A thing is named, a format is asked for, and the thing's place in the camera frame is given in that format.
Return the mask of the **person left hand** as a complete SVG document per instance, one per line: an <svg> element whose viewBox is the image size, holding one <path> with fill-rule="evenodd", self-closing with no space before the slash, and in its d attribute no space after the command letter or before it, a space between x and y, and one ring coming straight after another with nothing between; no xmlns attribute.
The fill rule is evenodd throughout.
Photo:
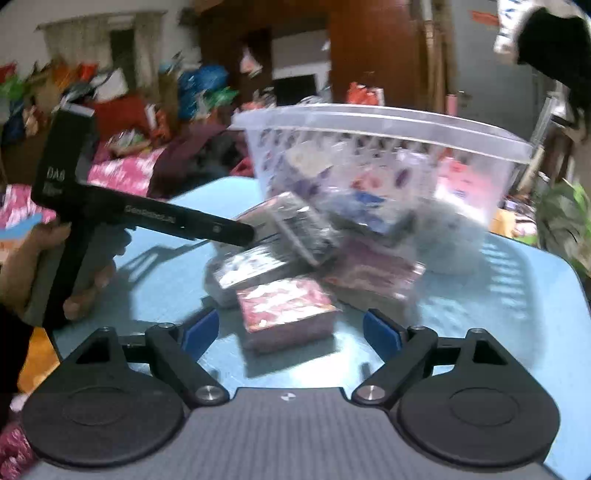
<svg viewBox="0 0 591 480"><path fill-rule="evenodd" d="M75 233L76 227L69 223L39 223L6 257L1 267L1 304L24 323L59 329L63 322L86 316L115 276L114 258L124 253L131 240L123 228L100 226L85 246ZM53 288L65 285L57 278L59 264L74 265L65 258L68 242L82 250L82 266L72 289L52 297Z"/></svg>

